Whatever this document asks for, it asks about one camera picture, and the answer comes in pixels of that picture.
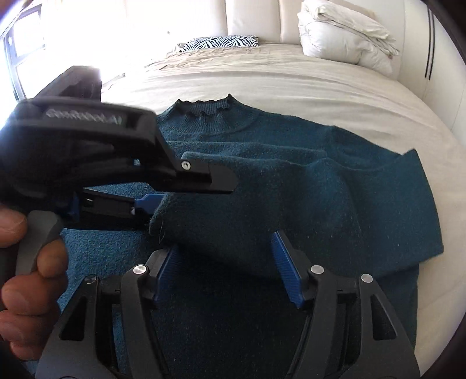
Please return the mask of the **person's left hand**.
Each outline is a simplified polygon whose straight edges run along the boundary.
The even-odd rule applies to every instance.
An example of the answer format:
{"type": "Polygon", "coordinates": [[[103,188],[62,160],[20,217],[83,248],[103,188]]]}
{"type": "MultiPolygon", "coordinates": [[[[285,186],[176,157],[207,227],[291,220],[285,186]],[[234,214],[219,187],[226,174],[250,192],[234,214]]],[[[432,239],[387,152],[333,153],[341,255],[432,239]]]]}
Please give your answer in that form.
{"type": "Polygon", "coordinates": [[[37,270],[15,276],[1,288],[1,337],[23,361],[40,358],[60,317],[58,300],[68,287],[66,245],[57,238],[37,256],[37,270]]]}

